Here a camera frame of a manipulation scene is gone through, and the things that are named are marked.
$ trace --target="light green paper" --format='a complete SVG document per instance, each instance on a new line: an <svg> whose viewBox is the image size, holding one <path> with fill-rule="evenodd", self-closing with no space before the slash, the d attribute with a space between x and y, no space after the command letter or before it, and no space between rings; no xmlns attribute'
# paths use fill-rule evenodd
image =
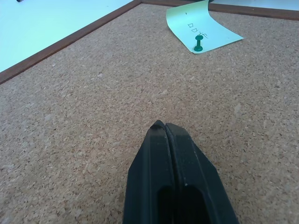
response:
<svg viewBox="0 0 299 224"><path fill-rule="evenodd" d="M169 8L166 20L169 28L178 39L194 54L204 53L223 45L239 41L243 37L217 23L209 14L208 0ZM195 37L203 35L200 42L203 50L194 51L197 44Z"/></svg>

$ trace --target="cork surface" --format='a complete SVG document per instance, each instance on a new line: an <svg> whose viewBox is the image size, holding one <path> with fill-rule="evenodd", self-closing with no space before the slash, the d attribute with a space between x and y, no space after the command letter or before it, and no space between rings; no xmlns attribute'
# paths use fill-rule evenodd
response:
<svg viewBox="0 0 299 224"><path fill-rule="evenodd" d="M0 85L0 223L121 223L157 120L184 127L242 224L299 222L297 21L211 13L244 40L200 55L139 5Z"/></svg>

